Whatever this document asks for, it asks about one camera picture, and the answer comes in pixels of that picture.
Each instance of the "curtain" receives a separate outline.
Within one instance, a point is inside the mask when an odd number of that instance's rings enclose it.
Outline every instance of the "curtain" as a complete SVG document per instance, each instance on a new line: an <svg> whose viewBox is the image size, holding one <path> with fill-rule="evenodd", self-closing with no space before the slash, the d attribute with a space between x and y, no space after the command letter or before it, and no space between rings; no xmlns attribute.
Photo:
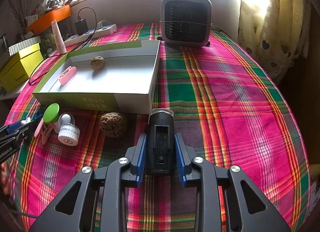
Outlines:
<svg viewBox="0 0 320 232"><path fill-rule="evenodd" d="M307 57L309 0L241 0L238 43L279 84L297 57Z"/></svg>

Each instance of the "pink hair clip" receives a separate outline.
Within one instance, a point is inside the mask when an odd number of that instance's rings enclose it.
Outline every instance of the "pink hair clip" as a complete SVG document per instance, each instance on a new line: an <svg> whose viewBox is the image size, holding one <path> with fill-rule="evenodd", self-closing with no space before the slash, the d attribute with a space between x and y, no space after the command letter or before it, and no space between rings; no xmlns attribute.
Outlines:
<svg viewBox="0 0 320 232"><path fill-rule="evenodd" d="M39 134L42 135L42 144L45 145L49 139L51 131L54 129L55 125L53 123L45 124L43 118L40 120L38 127L36 128L34 137L38 137Z"/></svg>
<svg viewBox="0 0 320 232"><path fill-rule="evenodd" d="M59 75L58 80L61 83L61 85L65 85L70 81L70 79L76 74L77 68L69 66L65 71Z"/></svg>

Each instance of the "table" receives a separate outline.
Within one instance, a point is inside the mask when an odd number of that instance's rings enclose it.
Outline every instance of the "table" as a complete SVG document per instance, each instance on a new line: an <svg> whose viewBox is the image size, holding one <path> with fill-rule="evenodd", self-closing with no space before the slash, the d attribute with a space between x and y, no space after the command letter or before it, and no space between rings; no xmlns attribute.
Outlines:
<svg viewBox="0 0 320 232"><path fill-rule="evenodd" d="M6 93L5 95L0 94L0 101L12 99L12 98L17 98L19 96L19 94L22 92L22 90L24 89L24 87L26 86L27 82L28 82L28 80L26 82L20 84L16 88L14 88L11 92Z"/></svg>
<svg viewBox="0 0 320 232"><path fill-rule="evenodd" d="M116 33L94 39L87 47L153 40L159 34L157 23L120 26ZM182 133L198 156L217 166L241 166L296 231L307 217L310 198L307 156L293 115L263 70L227 34L213 28L210 42L210 47L203 48L161 43L153 107L174 111L175 131ZM34 76L58 59L47 60ZM35 115L40 105L32 95L34 88L25 86L7 124ZM76 119L78 146L62 146L52 134L45 145L33 139L8 160L12 199L23 212L39 215L83 166L107 166L147 129L148 116L128 115L127 135L105 138L99 132L103 112L62 112ZM176 175L145 176L140 188L128 189L127 195L128 231L193 231L195 190L182 188ZM221 213L225 226L223 207ZM33 220L24 217L23 222L29 228Z"/></svg>

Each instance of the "air cooler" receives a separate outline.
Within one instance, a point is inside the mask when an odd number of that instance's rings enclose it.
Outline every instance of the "air cooler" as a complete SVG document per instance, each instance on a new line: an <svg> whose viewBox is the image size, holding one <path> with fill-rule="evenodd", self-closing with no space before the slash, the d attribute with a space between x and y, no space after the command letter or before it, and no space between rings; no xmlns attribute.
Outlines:
<svg viewBox="0 0 320 232"><path fill-rule="evenodd" d="M209 0L162 0L160 22L163 41L190 47L207 45L211 14Z"/></svg>

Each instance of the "black charger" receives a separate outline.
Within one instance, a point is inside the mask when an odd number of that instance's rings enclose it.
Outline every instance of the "black charger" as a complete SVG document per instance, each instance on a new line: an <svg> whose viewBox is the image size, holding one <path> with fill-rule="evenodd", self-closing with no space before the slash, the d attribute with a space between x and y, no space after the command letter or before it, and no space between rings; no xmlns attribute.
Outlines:
<svg viewBox="0 0 320 232"><path fill-rule="evenodd" d="M76 31L78 35L82 35L88 32L88 25L85 19L78 17L78 21L75 23Z"/></svg>

